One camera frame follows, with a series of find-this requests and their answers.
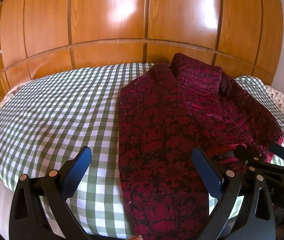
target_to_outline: black clamp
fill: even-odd
[[[284,148],[282,146],[271,143],[269,150],[284,160]],[[234,150],[234,155],[246,164],[247,172],[261,174],[265,178],[272,203],[284,208],[284,167],[263,162],[259,156],[254,155],[242,145]]]
[[[91,239],[65,202],[74,195],[91,160],[90,148],[83,147],[77,156],[66,161],[59,171],[52,170],[45,177],[33,179],[26,174],[21,175],[12,200],[9,239],[64,239],[53,233],[39,196],[47,197],[52,213],[66,239]]]
[[[218,162],[208,159],[199,148],[192,151],[192,161],[210,195],[218,199],[197,239],[275,239],[272,201],[263,176],[222,172]],[[244,196],[240,212],[235,220],[229,220],[240,195]]]

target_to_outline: metal rivet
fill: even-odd
[[[258,176],[257,176],[257,179],[258,179],[259,181],[263,181],[263,177],[262,177],[261,175],[258,175]]]
[[[23,175],[20,176],[20,180],[22,180],[22,181],[23,181],[23,180],[26,180],[26,178],[27,178],[27,176],[26,176],[25,174],[23,174]]]
[[[234,177],[234,172],[233,172],[233,171],[227,170],[227,171],[226,171],[226,174],[227,174],[229,177]]]
[[[57,174],[58,174],[58,172],[57,172],[56,170],[52,170],[52,171],[49,172],[49,176],[50,176],[50,177],[54,177],[54,176],[56,176]]]

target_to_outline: mattress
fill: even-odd
[[[87,233],[124,239],[132,236],[117,166],[117,99],[122,87],[151,66],[134,63],[82,68],[21,87],[0,109],[0,181],[13,191],[21,174],[44,176],[87,145],[93,152],[91,165],[67,203]],[[268,100],[262,82],[250,76],[237,81],[273,113],[284,133],[284,118]],[[45,199],[42,203],[53,220]],[[210,210],[215,203],[210,200]],[[240,205],[239,198],[233,216]]]

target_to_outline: checkered bedsheet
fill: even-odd
[[[117,238],[132,236],[123,211],[117,164],[117,99],[122,87],[151,66],[137,63],[82,68],[22,87],[0,110],[3,183],[13,191],[21,174],[40,177],[51,169],[58,170],[87,145],[93,153],[92,162],[67,203],[86,232]],[[237,81],[250,90],[251,78],[244,76]],[[257,97],[262,104],[271,105],[263,93],[258,92]],[[45,198],[42,202],[53,218]],[[212,210],[216,200],[209,202]],[[233,215],[240,204],[237,201]]]
[[[252,76],[240,76],[235,81],[273,114],[284,134],[284,115],[269,97],[262,81]]]

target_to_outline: red floral fabric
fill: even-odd
[[[181,53],[124,87],[119,107],[124,206],[144,240],[194,239],[208,218],[208,192],[191,160],[200,146],[245,144],[265,161],[282,131],[273,115],[220,67]],[[235,157],[219,159],[239,173]]]

